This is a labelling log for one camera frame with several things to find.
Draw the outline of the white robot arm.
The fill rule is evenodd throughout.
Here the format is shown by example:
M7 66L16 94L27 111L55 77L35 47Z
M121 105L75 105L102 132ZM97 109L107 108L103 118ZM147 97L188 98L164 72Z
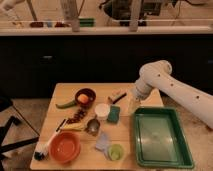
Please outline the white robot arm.
M166 60L143 65L132 88L133 97L145 100L157 88L213 129L213 95L176 80L171 73L172 65Z

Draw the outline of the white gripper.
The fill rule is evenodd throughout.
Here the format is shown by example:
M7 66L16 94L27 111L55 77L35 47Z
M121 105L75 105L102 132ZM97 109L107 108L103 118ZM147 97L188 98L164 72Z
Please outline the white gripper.
M145 84L135 84L132 93L136 99L132 98L129 102L128 113L130 115L132 115L140 106L140 100L145 100L150 95L150 87Z

